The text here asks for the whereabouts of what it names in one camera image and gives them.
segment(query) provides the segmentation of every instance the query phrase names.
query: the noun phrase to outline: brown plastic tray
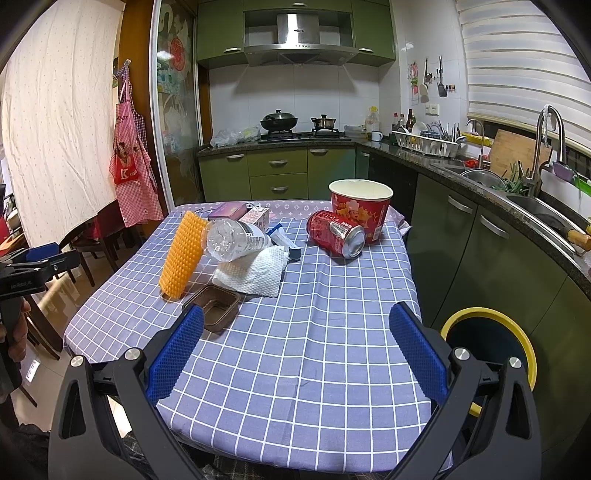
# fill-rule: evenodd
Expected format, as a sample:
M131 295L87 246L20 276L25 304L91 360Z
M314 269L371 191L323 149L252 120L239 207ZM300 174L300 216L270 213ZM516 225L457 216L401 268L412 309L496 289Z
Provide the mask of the brown plastic tray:
M205 329L219 333L227 327L238 314L240 294L226 290L216 285L205 285L189 301L183 310L190 304L199 305L203 309Z

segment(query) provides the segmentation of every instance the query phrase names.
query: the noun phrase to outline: blue checkered tablecloth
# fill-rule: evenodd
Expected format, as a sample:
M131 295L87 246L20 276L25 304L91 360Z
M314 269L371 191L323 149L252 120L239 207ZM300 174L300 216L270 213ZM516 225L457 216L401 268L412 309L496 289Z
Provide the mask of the blue checkered tablecloth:
M183 299L160 296L181 217L171 213L80 309L64 339L74 353L100 362L145 346L210 281L216 261L203 257ZM204 332L158 409L182 440L221 455L326 472L389 471L430 418L388 329L396 302L419 314L400 231L387 222L377 243L345 262L309 241L305 219L281 223L303 257L287 266L279 297L245 297L231 327Z

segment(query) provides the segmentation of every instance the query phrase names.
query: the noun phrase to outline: plastic bag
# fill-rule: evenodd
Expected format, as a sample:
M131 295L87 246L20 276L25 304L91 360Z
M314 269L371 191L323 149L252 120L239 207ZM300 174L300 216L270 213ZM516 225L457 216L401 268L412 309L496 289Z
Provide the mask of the plastic bag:
M220 130L209 142L212 147L228 147L240 142L255 142L261 138L261 127L255 125L244 130Z
M220 130L209 142L212 147L228 147L236 145L243 139L240 130Z
M242 136L244 142L256 142L261 138L261 127L255 125L254 127L248 127L242 130Z

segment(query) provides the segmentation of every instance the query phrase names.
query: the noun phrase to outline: purple box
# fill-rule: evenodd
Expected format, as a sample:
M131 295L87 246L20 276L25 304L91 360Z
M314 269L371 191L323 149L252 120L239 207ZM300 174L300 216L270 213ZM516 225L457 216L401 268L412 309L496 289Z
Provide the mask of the purple box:
M231 218L240 220L246 214L245 202L225 202L207 216L208 220L215 218Z

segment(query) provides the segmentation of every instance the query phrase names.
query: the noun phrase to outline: faucet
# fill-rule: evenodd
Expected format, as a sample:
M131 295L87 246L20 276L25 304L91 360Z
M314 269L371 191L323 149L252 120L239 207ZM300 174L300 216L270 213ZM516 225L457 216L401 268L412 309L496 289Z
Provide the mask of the faucet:
M556 123L558 125L559 145L557 160L559 163L562 164L565 164L566 162L564 121L562 120L562 116L556 108L554 108L552 105L546 105L540 112L540 116L538 117L538 125L535 129L534 165L531 167L531 174L525 177L527 183L531 185L530 191L528 193L529 197L536 197L540 192L540 187L542 185L542 179L540 175L540 155L542 151L542 142L544 142L544 144L547 146L548 141L548 137L546 134L546 130L548 128L548 113L554 115L554 117L556 118Z
M482 128L482 143L480 145L480 157L478 158L478 168L483 168L484 167L484 124L480 120L477 120L476 118L472 118L472 119L468 120L466 126L469 127L472 124L474 124L474 129L476 129L477 124L480 124L480 127Z

